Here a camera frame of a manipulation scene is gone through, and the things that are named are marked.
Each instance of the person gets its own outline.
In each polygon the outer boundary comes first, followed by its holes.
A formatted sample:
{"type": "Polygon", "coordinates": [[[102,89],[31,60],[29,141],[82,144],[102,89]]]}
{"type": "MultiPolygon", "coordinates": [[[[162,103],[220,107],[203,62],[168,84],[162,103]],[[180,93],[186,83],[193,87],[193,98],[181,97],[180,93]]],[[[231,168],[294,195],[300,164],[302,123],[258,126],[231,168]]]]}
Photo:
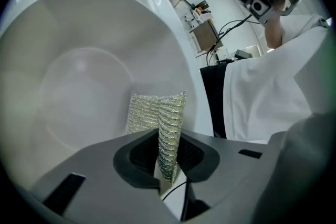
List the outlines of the person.
{"type": "Polygon", "coordinates": [[[307,118],[311,111],[294,76],[326,33],[319,15],[280,17],[277,13],[265,25],[267,46],[274,51],[202,68],[214,134],[267,143],[272,134],[307,118]]]}

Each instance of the white shirt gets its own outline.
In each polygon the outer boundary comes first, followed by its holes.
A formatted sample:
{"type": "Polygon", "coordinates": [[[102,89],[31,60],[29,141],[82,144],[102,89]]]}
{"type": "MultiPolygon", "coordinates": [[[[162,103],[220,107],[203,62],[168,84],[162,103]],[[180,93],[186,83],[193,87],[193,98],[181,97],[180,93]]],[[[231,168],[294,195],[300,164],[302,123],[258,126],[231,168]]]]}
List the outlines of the white shirt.
{"type": "Polygon", "coordinates": [[[320,16],[281,18],[283,45],[259,58],[231,63],[223,92],[224,124],[230,140],[267,143],[311,111],[295,74],[320,47],[327,30],[320,16]]]}

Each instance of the metallic mesh object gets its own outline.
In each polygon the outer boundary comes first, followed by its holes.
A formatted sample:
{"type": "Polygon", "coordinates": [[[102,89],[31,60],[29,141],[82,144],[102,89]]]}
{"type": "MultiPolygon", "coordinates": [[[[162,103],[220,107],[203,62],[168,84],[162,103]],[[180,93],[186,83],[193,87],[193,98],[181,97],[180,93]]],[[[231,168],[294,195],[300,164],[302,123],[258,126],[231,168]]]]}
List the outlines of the metallic mesh object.
{"type": "Polygon", "coordinates": [[[127,133],[159,128],[160,172],[174,182],[177,174],[177,149],[180,142],[186,92],[158,97],[132,92],[127,133]]]}
{"type": "Polygon", "coordinates": [[[174,182],[177,174],[177,149],[180,142],[186,92],[163,97],[159,111],[159,167],[166,180],[174,182]]]}

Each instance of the black rectangular cutout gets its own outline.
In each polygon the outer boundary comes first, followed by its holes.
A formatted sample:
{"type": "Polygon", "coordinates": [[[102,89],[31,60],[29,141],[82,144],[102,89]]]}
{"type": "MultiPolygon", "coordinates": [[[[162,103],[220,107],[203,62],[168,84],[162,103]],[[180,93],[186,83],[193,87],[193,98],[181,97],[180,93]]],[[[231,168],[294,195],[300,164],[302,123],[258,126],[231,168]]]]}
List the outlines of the black rectangular cutout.
{"type": "Polygon", "coordinates": [[[43,202],[53,212],[62,215],[86,178],[70,174],[43,202]]]}
{"type": "Polygon", "coordinates": [[[252,158],[256,158],[256,159],[259,159],[262,156],[261,152],[250,151],[250,150],[241,150],[238,153],[245,155],[245,156],[252,157],[252,158]]]}

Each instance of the white curved surface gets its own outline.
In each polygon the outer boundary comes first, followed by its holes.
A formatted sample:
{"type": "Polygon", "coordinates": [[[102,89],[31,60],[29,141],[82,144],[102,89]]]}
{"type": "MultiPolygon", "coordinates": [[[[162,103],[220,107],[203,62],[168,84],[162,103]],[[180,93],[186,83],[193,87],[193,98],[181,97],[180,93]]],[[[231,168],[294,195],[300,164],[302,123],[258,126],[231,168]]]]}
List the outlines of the white curved surface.
{"type": "MultiPolygon", "coordinates": [[[[8,3],[0,24],[1,157],[20,185],[29,188],[86,145],[125,134],[132,90],[188,90],[183,127],[212,135],[178,16],[169,0],[139,1],[152,12],[135,0],[8,3]]],[[[181,175],[175,185],[183,181],[181,175]]],[[[177,217],[183,197],[179,188],[165,201],[177,217]]]]}

